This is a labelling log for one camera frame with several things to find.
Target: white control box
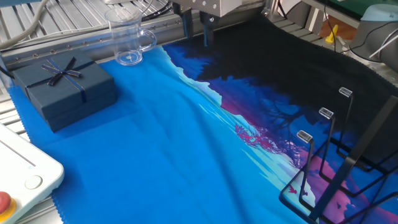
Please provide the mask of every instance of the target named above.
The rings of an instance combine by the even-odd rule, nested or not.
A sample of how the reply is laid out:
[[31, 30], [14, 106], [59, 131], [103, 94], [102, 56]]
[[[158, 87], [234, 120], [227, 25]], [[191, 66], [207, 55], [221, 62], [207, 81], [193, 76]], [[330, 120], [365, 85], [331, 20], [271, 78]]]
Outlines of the white control box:
[[0, 123], [0, 192], [16, 202], [1, 224], [17, 221], [62, 182], [63, 166]]

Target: blue fabric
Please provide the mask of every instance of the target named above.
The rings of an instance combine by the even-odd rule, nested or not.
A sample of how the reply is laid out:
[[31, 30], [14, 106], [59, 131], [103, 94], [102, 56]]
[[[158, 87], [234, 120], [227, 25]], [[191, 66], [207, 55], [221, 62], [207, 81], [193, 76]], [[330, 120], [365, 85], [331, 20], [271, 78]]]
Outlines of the blue fabric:
[[56, 133], [9, 90], [32, 143], [65, 168], [53, 193], [65, 223], [304, 223], [278, 200], [278, 164], [254, 162], [263, 152], [236, 134], [240, 121], [162, 48], [101, 66], [118, 102]]

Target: green surface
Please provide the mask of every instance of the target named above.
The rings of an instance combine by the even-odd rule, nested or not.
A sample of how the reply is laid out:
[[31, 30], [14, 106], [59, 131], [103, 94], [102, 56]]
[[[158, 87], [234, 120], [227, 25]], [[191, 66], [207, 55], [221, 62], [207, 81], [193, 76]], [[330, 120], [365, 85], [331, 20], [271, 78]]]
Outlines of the green surface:
[[384, 1], [383, 0], [345, 0], [340, 2], [337, 0], [330, 0], [330, 2], [333, 2], [360, 16], [363, 16], [366, 9], [374, 4], [398, 5], [398, 0], [384, 0]]

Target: black fabric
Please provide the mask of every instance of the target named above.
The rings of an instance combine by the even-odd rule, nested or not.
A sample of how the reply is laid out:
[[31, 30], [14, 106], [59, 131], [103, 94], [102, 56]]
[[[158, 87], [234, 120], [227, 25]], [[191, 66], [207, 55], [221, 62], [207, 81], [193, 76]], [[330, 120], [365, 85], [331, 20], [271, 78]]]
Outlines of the black fabric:
[[[181, 42], [187, 44], [191, 47], [185, 48], [185, 57], [215, 57], [216, 63], [205, 65], [198, 81], [253, 77], [252, 85], [271, 85], [278, 93], [289, 95], [295, 105], [334, 111], [337, 130], [342, 126], [349, 102], [338, 90], [352, 90], [355, 101], [348, 129], [358, 137], [388, 98], [398, 96], [393, 84], [355, 59], [288, 34], [263, 16], [215, 32], [215, 44], [210, 47], [198, 47], [203, 45], [200, 36], [188, 43]], [[398, 149], [397, 115], [394, 108], [366, 157], [377, 162]]]

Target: box lid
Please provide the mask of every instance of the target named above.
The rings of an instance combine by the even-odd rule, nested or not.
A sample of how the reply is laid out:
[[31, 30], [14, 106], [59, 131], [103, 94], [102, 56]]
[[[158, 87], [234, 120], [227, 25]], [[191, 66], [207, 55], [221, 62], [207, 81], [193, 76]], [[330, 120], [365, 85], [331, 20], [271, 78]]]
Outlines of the box lid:
[[[80, 49], [56, 55], [52, 57], [52, 60], [60, 68], [64, 69], [73, 57], [76, 58], [74, 68], [92, 62]], [[54, 73], [44, 70], [42, 65], [52, 67], [47, 60], [42, 60], [13, 71], [13, 74], [16, 83], [22, 88], [25, 95], [29, 96], [30, 102], [44, 119], [50, 119], [84, 103], [81, 91], [72, 85], [65, 77], [60, 78], [54, 86], [44, 83], [29, 88], [26, 92], [26, 86], [55, 75]], [[113, 77], [105, 72], [97, 63], [82, 68], [79, 72], [81, 73], [80, 77], [70, 77], [84, 89], [86, 101], [114, 91], [115, 85]]]

